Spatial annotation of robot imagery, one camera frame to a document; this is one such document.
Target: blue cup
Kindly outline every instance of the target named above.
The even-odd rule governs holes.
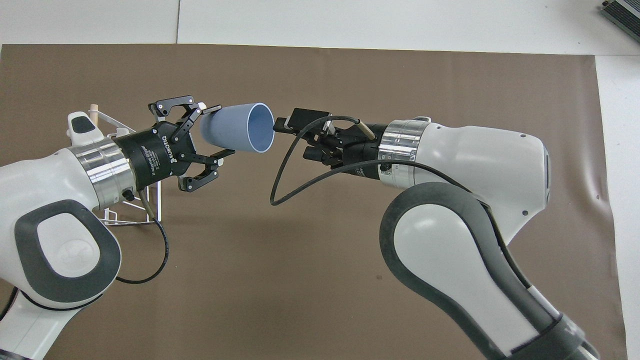
[[[265,104],[227,106],[202,117],[202,138],[237,151],[265,152],[273,143],[273,114]]]

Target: brown mat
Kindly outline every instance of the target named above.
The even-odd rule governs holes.
[[[67,114],[92,102],[145,129],[148,102],[187,94],[210,106],[262,101],[276,116],[425,115],[537,136],[551,154],[552,196],[513,254],[603,359],[626,358],[593,56],[229,45],[4,45],[1,56],[0,165],[68,146]],[[201,153],[218,150],[198,131],[194,139]],[[229,157],[193,194],[165,181],[166,270],[150,284],[112,285],[47,359],[482,358],[384,264],[378,227],[399,190],[339,175],[269,205],[291,141],[277,135],[265,154]],[[326,170],[296,154],[282,191]],[[163,252],[157,229],[114,232],[121,274],[151,274]],[[2,282],[0,304],[9,292]]]

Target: table surface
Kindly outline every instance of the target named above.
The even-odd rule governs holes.
[[[640,359],[640,44],[598,1],[0,2],[0,44],[243,44],[593,54],[629,359]]]

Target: metal device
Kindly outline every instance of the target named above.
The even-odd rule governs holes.
[[[89,118],[91,121],[97,125],[98,120],[103,120],[113,126],[116,127],[116,132],[107,134],[107,138],[114,138],[119,136],[128,135],[131,133],[135,133],[136,131],[129,126],[117,121],[113,117],[99,111],[97,104],[91,104],[89,107]],[[145,197],[149,202],[155,202],[155,218],[158,222],[162,222],[162,181],[158,181],[156,184],[148,186],[144,190]],[[142,217],[134,217],[128,218],[127,220],[123,220],[120,218],[120,212],[118,207],[116,208],[105,208],[103,210],[103,216],[100,218],[103,224],[109,226],[118,226],[118,225],[143,225],[143,224],[153,224],[154,222],[151,220],[152,216],[149,215],[147,209],[144,207],[144,203],[141,197],[135,197],[134,201],[126,201],[121,202],[124,206],[136,209],[137,213],[143,214]]]
[[[604,1],[600,13],[636,41],[640,42],[640,1]]]
[[[232,122],[233,127],[223,128],[240,135],[253,133],[268,145],[266,149],[271,146],[264,139],[273,139],[273,117],[264,109],[259,115],[247,110],[219,117],[217,113],[227,108],[208,108],[192,96],[148,107],[157,120],[152,127],[114,138],[105,137],[87,114],[71,113],[70,147],[0,167],[0,186],[20,184],[20,190],[0,199],[0,277],[16,287],[6,312],[0,314],[0,359],[42,359],[67,322],[120,279],[118,241],[92,211],[133,200],[136,192],[144,198],[142,189],[170,176],[178,177],[179,189],[185,192],[218,178],[223,158],[235,149],[197,154],[189,130],[201,115],[209,127]],[[183,116],[175,124],[166,121],[176,107],[184,110]],[[262,134],[264,124],[269,127]],[[193,163],[204,165],[204,170],[186,176]],[[153,221],[162,230],[157,219]],[[148,279],[162,270],[167,255],[168,247],[163,265]]]
[[[334,120],[355,125],[341,129]],[[367,126],[299,108],[278,118],[274,130],[296,139],[278,171],[272,205],[339,172],[405,189],[382,218],[382,256],[398,280],[445,311],[487,359],[599,358],[584,332],[526,279],[507,248],[547,205],[550,162],[539,139],[446,127],[427,117]],[[308,144],[305,159],[331,171],[275,200],[299,140]]]

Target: silver metal ring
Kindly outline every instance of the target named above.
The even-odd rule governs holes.
[[[129,160],[111,139],[105,138],[97,143],[71,146],[68,149],[74,153],[88,175],[100,209],[123,201],[124,190],[136,190],[136,178]]]
[[[378,148],[379,160],[415,161],[424,129],[430,124],[425,120],[394,120],[382,134]],[[387,171],[378,167],[380,180],[396,188],[409,188],[415,184],[414,167],[408,165],[391,165]]]

